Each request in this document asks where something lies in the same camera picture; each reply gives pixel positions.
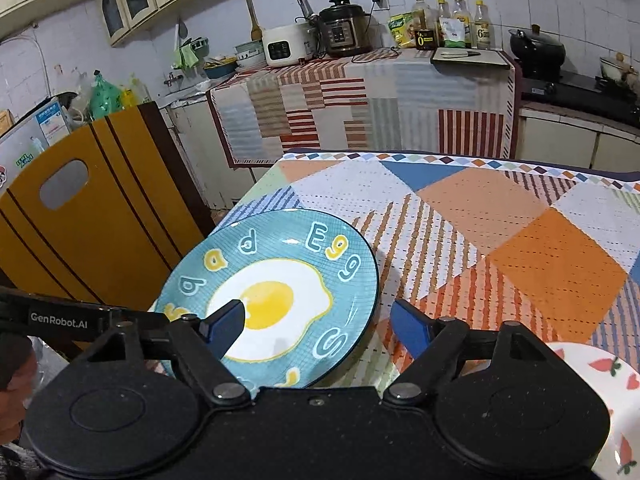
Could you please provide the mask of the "person's left hand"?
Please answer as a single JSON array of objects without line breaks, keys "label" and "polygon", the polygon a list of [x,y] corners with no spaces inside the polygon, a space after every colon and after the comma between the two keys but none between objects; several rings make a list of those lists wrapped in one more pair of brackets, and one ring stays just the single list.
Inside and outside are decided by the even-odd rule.
[{"label": "person's left hand", "polygon": [[37,371],[35,352],[13,374],[6,390],[0,394],[0,444],[5,445],[20,437],[21,422],[26,413],[24,401],[32,395],[32,381]]}]

